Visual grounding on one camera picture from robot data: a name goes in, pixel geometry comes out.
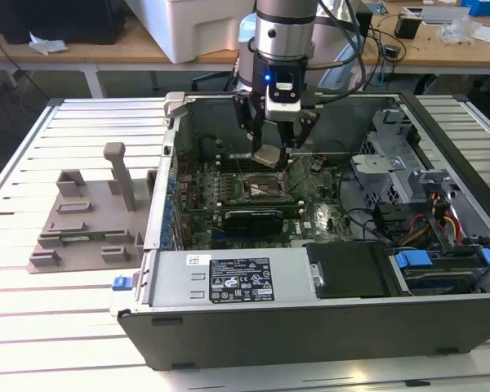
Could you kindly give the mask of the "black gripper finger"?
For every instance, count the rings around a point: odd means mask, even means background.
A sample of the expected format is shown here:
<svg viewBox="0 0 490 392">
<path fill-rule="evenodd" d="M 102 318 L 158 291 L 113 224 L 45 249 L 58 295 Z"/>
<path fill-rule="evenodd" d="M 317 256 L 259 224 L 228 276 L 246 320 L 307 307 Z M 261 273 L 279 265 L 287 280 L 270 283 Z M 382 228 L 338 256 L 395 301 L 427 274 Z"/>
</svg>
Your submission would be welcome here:
<svg viewBox="0 0 490 392">
<path fill-rule="evenodd" d="M 238 126 L 252 142 L 251 155 L 261 158 L 262 128 L 265 123 L 264 97 L 254 91 L 238 91 L 232 97 Z"/>
<path fill-rule="evenodd" d="M 288 155 L 293 149 L 299 149 L 304 145 L 319 118 L 320 114 L 318 113 L 307 109 L 302 110 L 297 119 L 297 123 L 301 127 L 301 131 L 297 136 L 294 134 L 293 122 L 279 123 L 279 136 L 282 146 L 279 158 L 281 160 L 288 160 Z"/>
</svg>

